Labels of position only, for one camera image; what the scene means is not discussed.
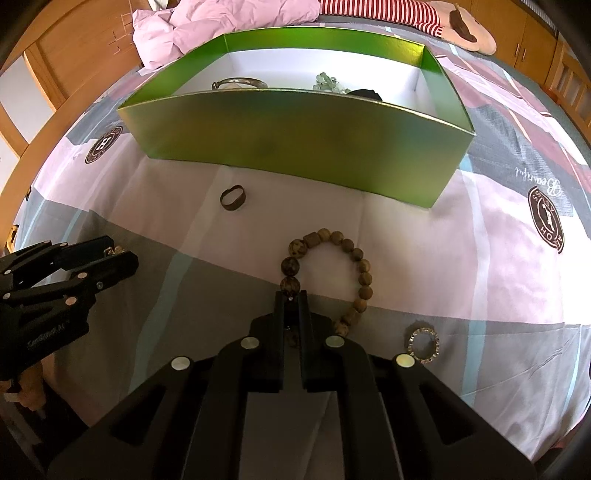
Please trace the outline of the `small gold jewelry piece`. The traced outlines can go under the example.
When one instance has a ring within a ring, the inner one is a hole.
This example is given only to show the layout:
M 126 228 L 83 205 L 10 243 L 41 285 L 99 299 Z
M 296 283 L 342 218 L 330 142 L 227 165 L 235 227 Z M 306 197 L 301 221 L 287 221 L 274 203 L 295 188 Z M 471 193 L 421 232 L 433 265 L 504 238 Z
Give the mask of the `small gold jewelry piece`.
M 108 247 L 107 249 L 104 250 L 104 255 L 106 257 L 111 257 L 111 256 L 116 256 L 116 255 L 120 255 L 122 253 L 125 252 L 125 249 L 121 246 L 114 246 L 114 247 Z

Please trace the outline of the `silver bangle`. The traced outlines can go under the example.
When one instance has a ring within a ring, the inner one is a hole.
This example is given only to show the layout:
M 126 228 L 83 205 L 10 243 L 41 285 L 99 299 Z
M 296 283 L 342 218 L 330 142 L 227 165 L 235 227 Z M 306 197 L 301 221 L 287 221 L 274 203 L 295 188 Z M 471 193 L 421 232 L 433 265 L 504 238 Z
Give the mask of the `silver bangle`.
M 212 90 L 229 89 L 266 89 L 269 85 L 263 80 L 250 77 L 228 77 L 211 84 Z

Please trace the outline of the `black rectangular case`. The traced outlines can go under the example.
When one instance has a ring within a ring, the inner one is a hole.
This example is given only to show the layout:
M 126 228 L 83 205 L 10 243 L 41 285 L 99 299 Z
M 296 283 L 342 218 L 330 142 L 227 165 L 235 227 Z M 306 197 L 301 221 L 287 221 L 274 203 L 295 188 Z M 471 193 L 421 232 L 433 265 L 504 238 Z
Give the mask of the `black rectangular case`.
M 377 102 L 383 101 L 382 97 L 379 94 L 377 94 L 376 91 L 370 90 L 370 89 L 356 89 L 353 91 L 349 91 L 346 94 L 349 97 L 354 97 L 354 98 L 361 98 L 361 99 L 372 100 L 372 101 L 377 101 Z

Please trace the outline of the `patterned bed sheet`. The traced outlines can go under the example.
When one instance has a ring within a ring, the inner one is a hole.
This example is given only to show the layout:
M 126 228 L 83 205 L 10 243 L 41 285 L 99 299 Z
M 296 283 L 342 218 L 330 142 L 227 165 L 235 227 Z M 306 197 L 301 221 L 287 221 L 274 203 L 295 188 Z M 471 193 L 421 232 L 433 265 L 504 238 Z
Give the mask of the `patterned bed sheet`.
M 172 359 L 201 360 L 273 311 L 280 264 L 311 311 L 370 354 L 412 331 L 440 341 L 429 369 L 526 457 L 590 406 L 590 150 L 533 82 L 424 35 L 475 138 L 435 204 L 249 168 L 148 156 L 119 107 L 157 72 L 129 73 L 52 150 L 17 216 L 16 245 L 102 235 L 136 273 L 100 293 L 89 330 L 44 363 L 46 381 L 94 424 Z

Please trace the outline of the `pink crumpled blanket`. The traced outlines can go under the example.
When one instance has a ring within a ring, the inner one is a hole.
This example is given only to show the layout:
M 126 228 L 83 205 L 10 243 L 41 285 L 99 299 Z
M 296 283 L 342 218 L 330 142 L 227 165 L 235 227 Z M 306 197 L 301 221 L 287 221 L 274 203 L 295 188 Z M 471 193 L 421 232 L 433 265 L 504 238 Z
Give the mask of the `pink crumpled blanket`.
M 132 41 L 143 66 L 157 70 L 220 35 L 313 22 L 320 10 L 315 0 L 181 1 L 134 11 Z

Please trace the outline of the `green cardboard box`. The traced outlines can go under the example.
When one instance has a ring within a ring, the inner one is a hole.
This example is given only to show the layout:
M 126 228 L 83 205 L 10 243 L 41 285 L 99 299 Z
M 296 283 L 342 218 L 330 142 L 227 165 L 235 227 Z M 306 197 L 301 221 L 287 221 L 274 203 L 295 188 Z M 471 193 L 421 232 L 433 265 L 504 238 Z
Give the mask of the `green cardboard box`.
M 211 89 L 228 77 L 269 87 Z M 356 89 L 383 101 L 346 94 Z M 425 208 L 476 135 L 425 45 L 342 28 L 221 35 L 161 69 L 118 112 L 152 158 L 297 176 Z

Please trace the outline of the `wooden wardrobe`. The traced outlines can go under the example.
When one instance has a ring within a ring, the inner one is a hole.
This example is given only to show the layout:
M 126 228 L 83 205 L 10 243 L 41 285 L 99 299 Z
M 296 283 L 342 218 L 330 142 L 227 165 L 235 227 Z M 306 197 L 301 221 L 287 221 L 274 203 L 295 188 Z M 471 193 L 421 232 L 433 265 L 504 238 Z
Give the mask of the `wooden wardrobe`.
M 494 37 L 494 56 L 536 83 L 546 82 L 557 35 L 521 1 L 475 0 L 469 11 Z

